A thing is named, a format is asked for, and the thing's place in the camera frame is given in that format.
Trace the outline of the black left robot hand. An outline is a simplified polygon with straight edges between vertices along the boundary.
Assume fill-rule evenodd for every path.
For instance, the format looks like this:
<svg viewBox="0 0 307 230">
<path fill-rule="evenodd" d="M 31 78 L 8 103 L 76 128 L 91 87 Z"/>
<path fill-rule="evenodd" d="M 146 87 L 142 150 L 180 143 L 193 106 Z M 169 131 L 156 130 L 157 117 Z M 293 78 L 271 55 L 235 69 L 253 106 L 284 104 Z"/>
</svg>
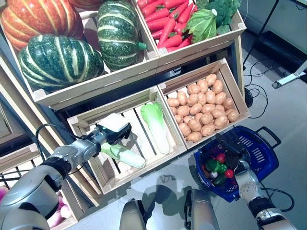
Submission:
<svg viewBox="0 0 307 230">
<path fill-rule="evenodd" d="M 110 145 L 116 145 L 123 139 L 128 139 L 132 129 L 130 122 L 116 113 L 103 118 L 96 126 L 105 135 L 106 142 Z"/>
</svg>

